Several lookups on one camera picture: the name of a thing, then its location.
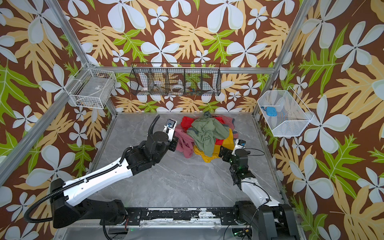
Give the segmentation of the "pink ribbed cloth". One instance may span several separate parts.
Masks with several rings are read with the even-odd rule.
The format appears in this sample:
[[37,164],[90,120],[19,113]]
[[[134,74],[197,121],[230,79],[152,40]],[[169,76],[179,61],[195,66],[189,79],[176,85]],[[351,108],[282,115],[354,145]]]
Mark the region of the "pink ribbed cloth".
[[175,137],[178,138],[178,145],[176,150],[182,153],[186,159],[191,158],[195,154],[194,139],[184,131],[181,125],[176,126]]

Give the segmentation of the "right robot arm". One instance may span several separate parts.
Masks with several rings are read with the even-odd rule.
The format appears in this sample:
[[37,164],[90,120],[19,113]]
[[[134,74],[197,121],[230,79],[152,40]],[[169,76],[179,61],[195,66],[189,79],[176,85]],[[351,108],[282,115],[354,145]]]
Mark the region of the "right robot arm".
[[220,147],[219,157],[230,164],[234,185],[248,197],[235,203],[235,218],[252,228],[259,240],[299,240],[295,213],[288,204],[274,199],[259,184],[248,166],[251,152],[236,145],[233,150]]

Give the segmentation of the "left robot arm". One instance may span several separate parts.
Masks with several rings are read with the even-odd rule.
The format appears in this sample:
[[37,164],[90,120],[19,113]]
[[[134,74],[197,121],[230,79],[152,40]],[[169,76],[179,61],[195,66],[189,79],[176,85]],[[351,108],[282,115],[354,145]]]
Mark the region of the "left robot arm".
[[27,223],[52,222],[55,229],[80,220],[99,219],[113,225],[122,223],[127,216],[122,201],[104,202],[89,197],[118,181],[149,170],[161,161],[167,151],[176,150],[178,138],[174,133],[177,121],[168,119],[162,131],[154,132],[159,118],[156,116],[151,123],[145,141],[126,148],[121,157],[111,164],[74,180],[54,180],[51,192],[26,210],[24,220]]

